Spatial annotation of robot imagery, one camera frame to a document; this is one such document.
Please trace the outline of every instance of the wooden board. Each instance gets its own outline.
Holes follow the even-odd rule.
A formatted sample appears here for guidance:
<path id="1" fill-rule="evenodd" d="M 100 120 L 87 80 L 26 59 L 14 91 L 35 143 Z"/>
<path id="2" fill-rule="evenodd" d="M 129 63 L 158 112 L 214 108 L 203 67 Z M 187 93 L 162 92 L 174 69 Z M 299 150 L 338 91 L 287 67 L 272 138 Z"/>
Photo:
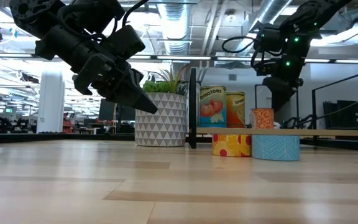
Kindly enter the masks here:
<path id="1" fill-rule="evenodd" d="M 197 134 L 266 134 L 299 136 L 358 136 L 358 130 L 197 128 Z"/>

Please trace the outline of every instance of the ceiling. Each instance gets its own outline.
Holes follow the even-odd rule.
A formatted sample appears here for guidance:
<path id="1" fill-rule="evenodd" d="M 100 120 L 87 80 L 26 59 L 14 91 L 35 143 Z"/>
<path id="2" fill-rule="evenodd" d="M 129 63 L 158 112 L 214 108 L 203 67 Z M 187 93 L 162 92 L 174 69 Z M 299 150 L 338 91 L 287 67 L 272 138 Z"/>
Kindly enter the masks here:
<path id="1" fill-rule="evenodd" d="M 0 53 L 34 53 L 35 41 L 38 38 L 20 30 L 12 20 L 7 2 L 0 1 L 0 28 L 3 40 L 0 42 Z M 123 6 L 131 6 L 134 1 L 120 1 Z M 167 2 L 163 0 L 150 0 L 150 8 L 157 8 L 156 2 Z M 182 42 L 189 43 L 187 55 L 216 55 L 222 52 L 221 44 L 226 39 L 242 35 L 247 32 L 245 30 L 247 18 L 255 17 L 260 8 L 261 0 L 237 0 L 227 1 L 220 0 L 217 5 L 216 14 L 209 18 L 211 14 L 214 0 L 176 0 L 169 2 L 185 2 L 189 11 L 188 35 Z M 296 8 L 303 4 L 304 0 L 293 0 L 292 3 L 282 12 L 275 23 L 281 23 L 286 17 L 296 11 Z M 225 13 L 219 23 L 220 12 Z M 155 12 L 134 12 L 128 21 L 136 29 L 138 35 L 146 45 L 146 49 L 141 52 L 142 55 L 165 55 L 167 54 L 166 43 L 168 41 L 164 35 L 164 20 L 160 14 Z M 349 26 L 349 21 L 358 16 L 358 0 L 352 1 L 346 8 L 342 10 L 342 14 L 336 14 L 333 19 L 328 22 L 323 29 L 325 37 L 319 42 L 314 43 L 315 47 L 310 50 L 312 58 L 358 58 L 358 39 L 350 42 L 342 42 L 341 36 L 343 31 Z M 208 30 L 209 20 L 212 19 L 212 27 Z M 106 28 L 104 34 L 112 31 L 112 24 Z M 206 32 L 210 32 L 207 36 L 206 50 L 202 51 L 203 42 Z M 352 35 L 356 31 L 348 31 L 348 35 Z M 235 49 L 239 44 L 238 41 L 231 42 L 228 47 Z M 73 86 L 71 77 L 73 73 L 70 66 L 64 62 L 48 62 L 53 63 L 54 67 L 61 68 L 66 81 L 66 98 L 65 110 L 78 111 L 84 114 L 98 114 L 101 97 L 94 92 L 94 96 L 82 96 Z M 32 113 L 37 112 L 39 101 L 39 84 L 25 81 L 23 74 L 34 77 L 40 81 L 42 67 L 45 62 L 39 58 L 0 58 L 0 106 L 1 105 L 18 105 L 23 110 L 20 113 L 28 114 L 31 106 Z M 133 63 L 133 67 L 141 72 L 159 71 L 159 68 L 169 68 L 168 63 Z"/>

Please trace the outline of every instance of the potted plant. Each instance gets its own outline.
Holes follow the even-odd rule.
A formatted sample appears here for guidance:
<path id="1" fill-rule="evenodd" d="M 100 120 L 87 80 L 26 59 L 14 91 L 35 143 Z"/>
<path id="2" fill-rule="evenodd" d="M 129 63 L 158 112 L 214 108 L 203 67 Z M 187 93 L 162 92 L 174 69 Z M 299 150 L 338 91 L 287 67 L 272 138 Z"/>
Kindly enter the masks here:
<path id="1" fill-rule="evenodd" d="M 158 108 L 155 114 L 136 110 L 135 142 L 138 146 L 184 146 L 187 132 L 186 87 L 180 85 L 184 66 L 174 76 L 161 70 L 155 73 L 162 82 L 146 81 L 143 90 Z"/>

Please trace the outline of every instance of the wooden floor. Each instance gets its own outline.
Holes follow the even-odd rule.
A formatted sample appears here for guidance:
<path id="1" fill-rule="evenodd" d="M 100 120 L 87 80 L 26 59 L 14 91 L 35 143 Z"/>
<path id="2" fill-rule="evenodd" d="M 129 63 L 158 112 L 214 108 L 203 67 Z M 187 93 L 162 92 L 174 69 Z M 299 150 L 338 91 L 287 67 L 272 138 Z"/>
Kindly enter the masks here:
<path id="1" fill-rule="evenodd" d="M 210 144 L 0 144 L 0 223 L 358 224 L 358 152 L 273 162 Z"/>

